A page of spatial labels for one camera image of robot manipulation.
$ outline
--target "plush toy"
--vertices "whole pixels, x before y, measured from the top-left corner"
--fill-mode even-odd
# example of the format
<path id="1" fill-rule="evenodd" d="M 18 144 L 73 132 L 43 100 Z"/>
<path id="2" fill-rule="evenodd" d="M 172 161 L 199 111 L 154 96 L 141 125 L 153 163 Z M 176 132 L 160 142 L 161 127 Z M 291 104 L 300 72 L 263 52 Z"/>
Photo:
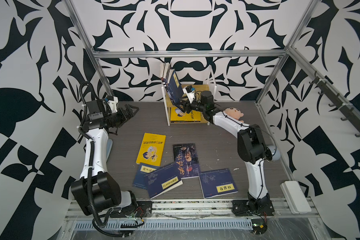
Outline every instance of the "plush toy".
<path id="1" fill-rule="evenodd" d="M 228 116 L 230 116 L 236 120 L 239 120 L 239 118 L 244 116 L 244 113 L 242 113 L 237 108 L 227 108 L 227 109 L 225 109 L 225 114 L 227 114 Z"/>

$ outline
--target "bookshelf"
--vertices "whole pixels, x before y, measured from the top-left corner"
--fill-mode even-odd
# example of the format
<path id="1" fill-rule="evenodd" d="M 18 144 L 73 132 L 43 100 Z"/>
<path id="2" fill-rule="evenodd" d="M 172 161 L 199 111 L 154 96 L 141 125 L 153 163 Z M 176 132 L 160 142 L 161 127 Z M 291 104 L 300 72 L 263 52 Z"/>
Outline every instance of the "bookshelf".
<path id="1" fill-rule="evenodd" d="M 212 76 L 211 78 L 206 79 L 203 84 L 192 84 L 192 83 L 185 83 L 182 82 L 182 86 L 185 87 L 187 85 L 192 85 L 196 92 L 197 91 L 211 91 L 211 93 L 213 94 L 213 98 L 215 98 L 216 95 L 216 89 L 217 89 L 217 85 L 216 85 L 216 80 L 215 80 L 215 76 L 213 75 L 213 71 L 212 71 L 212 67 L 209 66 L 210 69 L 210 76 Z M 171 100 L 169 99 L 169 96 L 167 94 L 167 91 L 165 90 L 165 87 L 163 84 L 161 84 L 161 91 L 163 93 L 163 99 L 164 99 L 164 108 L 165 108 L 165 115 L 167 117 L 167 123 L 168 126 L 170 126 L 171 124 L 191 124 L 191 123 L 206 123 L 209 126 L 209 122 L 203 117 L 202 115 L 202 119 L 200 122 L 171 122 L 170 121 L 170 116 L 171 116 L 171 107 L 174 107 L 174 105 L 172 104 Z"/>

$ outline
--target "gray table surface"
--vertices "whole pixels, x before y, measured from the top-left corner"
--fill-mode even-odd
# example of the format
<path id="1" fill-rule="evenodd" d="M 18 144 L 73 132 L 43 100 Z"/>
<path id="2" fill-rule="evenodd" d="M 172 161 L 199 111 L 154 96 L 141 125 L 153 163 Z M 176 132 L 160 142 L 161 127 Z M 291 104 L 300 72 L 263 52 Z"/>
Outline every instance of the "gray table surface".
<path id="1" fill-rule="evenodd" d="M 210 124 L 171 124 L 167 125 L 163 102 L 120 102 L 139 107 L 139 112 L 118 130 L 118 136 L 110 134 L 114 145 L 107 162 L 109 174 L 120 185 L 121 190 L 132 190 L 136 198 L 148 199 L 144 189 L 132 187 L 138 164 L 139 153 L 144 133 L 166 135 L 161 166 L 174 161 L 173 144 L 195 143 L 202 171 L 229 168 L 237 185 L 238 192 L 227 194 L 224 198 L 247 197 L 248 175 L 244 161 L 237 153 L 237 139 L 223 128 Z M 247 124 L 257 124 L 266 129 L 258 109 L 252 101 L 222 102 L 221 109 L 234 107 L 241 110 L 244 116 L 240 118 Z M 264 134 L 267 145 L 273 145 L 272 140 Z M 288 180 L 280 161 L 264 163 L 266 187 L 270 197 L 283 197 L 280 184 Z M 199 178 L 184 179 L 183 185 L 159 196 L 161 199 L 195 199 L 203 198 Z"/>

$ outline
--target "black and white wallpaper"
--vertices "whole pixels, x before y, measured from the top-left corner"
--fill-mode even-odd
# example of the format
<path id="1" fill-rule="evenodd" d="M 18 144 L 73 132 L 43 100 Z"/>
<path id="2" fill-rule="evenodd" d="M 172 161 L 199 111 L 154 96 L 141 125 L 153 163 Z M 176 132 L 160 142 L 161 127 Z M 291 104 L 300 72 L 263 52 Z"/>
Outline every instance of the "black and white wallpaper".
<path id="1" fill-rule="evenodd" d="M 360 111 L 360 0 L 323 0 L 296 44 Z M 360 239 L 360 138 L 289 58 L 261 103 L 293 177 L 333 237 Z"/>
<path id="2" fill-rule="evenodd" d="M 84 162 L 83 81 L 99 77 L 60 0 L 0 1 L 0 240 L 57 237 Z"/>
<path id="3" fill-rule="evenodd" d="M 96 51 L 283 49 L 308 0 L 74 0 Z M 116 96 L 162 98 L 161 62 L 181 82 L 202 84 L 212 67 L 216 100 L 255 100 L 277 57 L 102 59 Z"/>

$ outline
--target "upright book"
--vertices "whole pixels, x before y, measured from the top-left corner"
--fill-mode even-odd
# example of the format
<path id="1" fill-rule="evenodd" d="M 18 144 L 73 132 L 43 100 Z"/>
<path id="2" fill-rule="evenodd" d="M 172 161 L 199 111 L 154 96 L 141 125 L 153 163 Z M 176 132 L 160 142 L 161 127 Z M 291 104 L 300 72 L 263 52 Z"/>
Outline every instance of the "upright book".
<path id="1" fill-rule="evenodd" d="M 165 135 L 144 133 L 136 163 L 145 163 L 153 166 L 160 166 L 163 156 Z"/>
<path id="2" fill-rule="evenodd" d="M 199 176 L 200 165 L 194 143 L 174 144 L 173 157 L 182 179 Z"/>
<path id="3" fill-rule="evenodd" d="M 144 181 L 144 175 L 150 172 L 153 172 L 154 170 L 158 169 L 157 166 L 148 165 L 145 163 L 140 163 L 139 168 L 137 170 L 135 179 L 132 183 L 133 187 L 138 187 L 141 189 L 147 189 L 147 186 L 145 185 Z"/>
<path id="4" fill-rule="evenodd" d="M 201 112 L 183 113 L 180 109 L 171 107 L 171 122 L 200 122 L 201 120 Z"/>
<path id="5" fill-rule="evenodd" d="M 160 78 L 163 82 L 169 99 L 173 105 L 180 103 L 180 99 L 183 96 L 183 88 L 180 81 L 177 78 L 176 71 L 171 68 L 170 63 L 162 63 L 160 66 Z"/>
<path id="6" fill-rule="evenodd" d="M 175 163 L 145 174 L 144 181 L 151 199 L 183 184 Z"/>
<path id="7" fill-rule="evenodd" d="M 204 198 L 237 192 L 237 187 L 228 168 L 199 172 Z"/>

